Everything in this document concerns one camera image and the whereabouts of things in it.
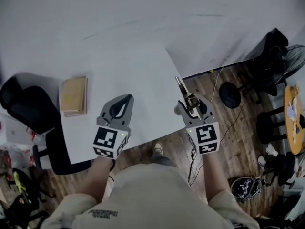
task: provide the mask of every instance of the white wall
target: white wall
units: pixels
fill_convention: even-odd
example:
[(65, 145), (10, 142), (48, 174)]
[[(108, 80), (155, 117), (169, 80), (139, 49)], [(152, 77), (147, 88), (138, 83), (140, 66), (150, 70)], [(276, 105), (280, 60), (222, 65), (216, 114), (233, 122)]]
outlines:
[(292, 39), (304, 13), (305, 0), (0, 0), (2, 72), (65, 78), (92, 52), (159, 42), (186, 77), (242, 61), (274, 27)]

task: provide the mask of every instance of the forearm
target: forearm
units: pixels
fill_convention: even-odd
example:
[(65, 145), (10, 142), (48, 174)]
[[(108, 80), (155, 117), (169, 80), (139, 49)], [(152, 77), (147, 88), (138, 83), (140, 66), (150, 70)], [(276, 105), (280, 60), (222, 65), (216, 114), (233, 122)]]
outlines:
[(85, 179), (80, 182), (77, 193), (91, 195), (98, 203), (101, 202), (106, 189), (111, 165), (111, 159), (97, 157)]
[(217, 152), (203, 155), (204, 180), (207, 200), (210, 201), (222, 190), (230, 191)]

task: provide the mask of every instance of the white cable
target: white cable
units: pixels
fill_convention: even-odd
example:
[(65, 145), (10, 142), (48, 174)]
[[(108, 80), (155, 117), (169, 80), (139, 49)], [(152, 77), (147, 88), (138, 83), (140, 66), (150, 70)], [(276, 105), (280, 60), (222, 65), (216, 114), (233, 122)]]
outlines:
[(217, 77), (216, 77), (216, 82), (215, 82), (215, 86), (214, 86), (214, 90), (213, 90), (213, 96), (212, 96), (212, 98), (211, 98), (211, 100), (210, 100), (210, 103), (212, 102), (212, 100), (213, 100), (213, 98), (214, 98), (215, 88), (216, 88), (216, 86), (217, 86), (217, 80), (218, 80), (219, 74), (221, 73), (221, 71), (223, 71), (223, 69), (224, 69), (224, 66), (221, 68), (220, 72), (218, 73), (218, 75), (217, 75)]

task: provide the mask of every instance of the wooden floor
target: wooden floor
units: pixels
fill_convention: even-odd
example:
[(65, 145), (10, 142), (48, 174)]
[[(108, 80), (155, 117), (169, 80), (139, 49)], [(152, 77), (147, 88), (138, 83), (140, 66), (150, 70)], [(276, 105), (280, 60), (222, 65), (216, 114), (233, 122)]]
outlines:
[[(244, 65), (237, 65), (223, 69), (218, 78), (215, 95), (213, 98), (213, 106), (218, 117), (221, 138), (225, 134), (229, 126), (235, 121), (238, 116), (241, 106), (244, 104), (241, 114), (227, 132), (225, 138), (221, 142), (221, 148), (218, 152), (223, 170), (228, 179), (243, 176), (260, 176), (262, 169), (257, 163), (257, 157), (263, 154), (264, 147), (259, 142), (256, 131), (256, 117), (262, 111), (272, 109), (268, 97), (263, 95), (263, 103), (256, 105), (256, 96), (248, 95), (246, 99), (242, 99), (240, 107), (232, 110), (225, 107), (218, 94), (219, 86), (226, 81), (233, 82), (237, 86), (242, 84), (237, 76), (238, 71), (245, 70)], [(214, 74), (203, 74), (192, 79), (185, 80), (185, 84), (190, 92), (198, 93), (205, 96), (208, 100), (213, 95), (213, 88), (216, 81), (216, 76), (219, 71)], [(184, 130), (172, 133), (159, 139), (164, 148), (164, 154), (171, 158), (176, 165), (188, 173), (191, 162), (191, 145), (186, 139)], [(115, 179), (115, 174), (129, 166), (139, 163), (149, 163), (151, 156), (151, 142), (144, 145), (124, 151), (117, 160), (117, 165), (111, 176)], [(204, 177), (203, 168), (199, 169), (202, 164), (202, 157), (197, 156), (191, 181), (199, 170), (199, 174), (191, 189), (197, 194), (198, 198), (205, 201)], [(46, 180), (47, 188), (51, 193), (56, 194), (56, 198), (48, 199), (43, 206), (51, 213), (58, 206), (63, 197), (67, 194), (75, 192), (78, 182), (81, 182), (86, 175), (86, 171), (68, 176), (57, 176), (49, 171), (49, 177)], [(109, 179), (106, 188), (107, 199), (111, 192), (113, 182)], [(262, 193), (257, 195), (253, 200), (241, 204), (241, 207), (251, 216), (268, 215), (270, 206), (275, 203), (277, 196), (282, 192), (282, 188), (277, 185), (277, 180), (270, 187), (264, 187)]]

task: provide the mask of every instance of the beige shirt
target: beige shirt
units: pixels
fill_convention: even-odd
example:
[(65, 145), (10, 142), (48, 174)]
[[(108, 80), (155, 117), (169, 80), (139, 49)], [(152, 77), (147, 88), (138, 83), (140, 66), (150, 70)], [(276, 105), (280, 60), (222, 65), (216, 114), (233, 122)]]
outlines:
[(218, 193), (207, 205), (180, 169), (141, 164), (116, 175), (105, 202), (85, 194), (66, 196), (41, 229), (232, 229), (233, 223), (259, 229), (230, 192)]

